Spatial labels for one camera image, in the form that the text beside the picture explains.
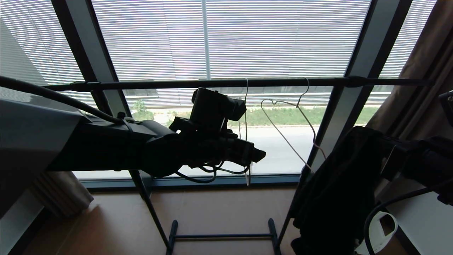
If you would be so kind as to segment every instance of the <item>road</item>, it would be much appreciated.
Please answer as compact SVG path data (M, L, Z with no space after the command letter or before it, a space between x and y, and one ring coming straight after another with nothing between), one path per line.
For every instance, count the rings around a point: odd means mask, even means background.
M280 127L279 130L293 145L299 155L307 160L312 148L313 131L310 127ZM276 173L300 173L304 163L296 153L289 147L274 127L250 127L248 128L248 140L255 144L255 147L266 152L266 157L252 166L252 174L276 174ZM231 162L226 162L223 168L232 171L241 171L243 168ZM200 169L191 169L184 166L180 170L189 176L210 175ZM93 178L129 178L128 171L91 171L74 172L80 179ZM230 175L219 171L217 174Z

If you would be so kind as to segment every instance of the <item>brown curtain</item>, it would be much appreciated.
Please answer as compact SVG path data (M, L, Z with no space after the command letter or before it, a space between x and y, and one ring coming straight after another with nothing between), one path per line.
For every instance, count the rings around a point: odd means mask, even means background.
M429 79L434 84L395 87L367 127L401 139L453 136L438 100L453 89L453 1L437 1L400 78Z
M54 215L67 218L88 208L93 196L72 172L43 172L31 192Z

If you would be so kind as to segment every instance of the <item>floor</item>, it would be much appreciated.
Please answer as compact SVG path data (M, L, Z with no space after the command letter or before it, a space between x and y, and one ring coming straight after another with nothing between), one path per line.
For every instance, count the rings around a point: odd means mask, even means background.
M218 191L155 192L151 200L166 234L173 219L178 234L267 233L273 218L279 232L294 190L292 188ZM97 193L80 216L50 219L24 252L25 255L149 255L165 254L165 246L137 193ZM281 245L294 254L290 241L298 235L288 227ZM380 252L405 254L397 240ZM175 255L271 255L270 240L179 241Z

